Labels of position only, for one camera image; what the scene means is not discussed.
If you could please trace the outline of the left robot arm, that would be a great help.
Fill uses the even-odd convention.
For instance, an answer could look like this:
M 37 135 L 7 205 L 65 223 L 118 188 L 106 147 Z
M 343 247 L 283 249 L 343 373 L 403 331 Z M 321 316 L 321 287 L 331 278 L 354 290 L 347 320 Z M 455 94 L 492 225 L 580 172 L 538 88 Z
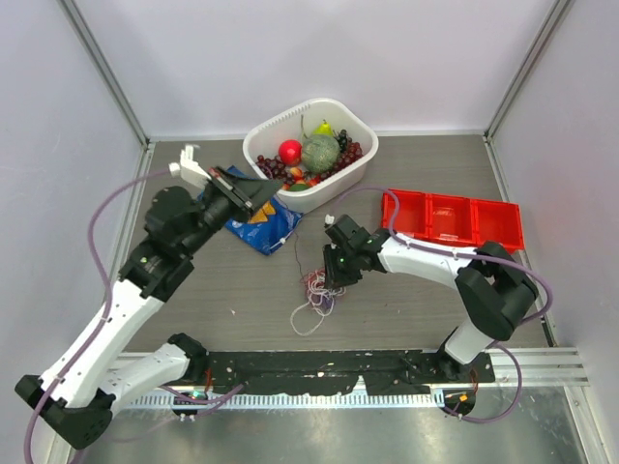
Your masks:
M 208 351 L 184 333 L 155 353 L 109 373 L 136 332 L 193 270 L 193 256 L 227 222 L 246 222 L 281 188 L 278 180 L 247 178 L 220 167 L 198 174 L 200 198 L 180 186 L 157 192 L 145 215 L 145 238 L 116 280 L 102 272 L 104 303 L 65 354 L 40 375 L 25 375 L 16 393 L 75 450 L 95 443 L 114 416 L 144 393 L 180 380 L 198 384 Z

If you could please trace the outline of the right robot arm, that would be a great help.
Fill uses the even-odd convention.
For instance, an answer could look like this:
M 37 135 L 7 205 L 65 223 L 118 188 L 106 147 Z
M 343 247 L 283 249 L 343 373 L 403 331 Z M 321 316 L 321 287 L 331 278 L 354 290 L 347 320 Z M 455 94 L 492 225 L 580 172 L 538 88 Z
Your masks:
M 352 217 L 325 217 L 330 243 L 323 247 L 325 287 L 354 285 L 364 272 L 419 277 L 458 293 L 466 318 L 442 342 L 436 368 L 450 382 L 467 375 L 494 342 L 507 341 L 539 296 L 537 285 L 496 242 L 444 246 L 392 228 L 370 233 Z

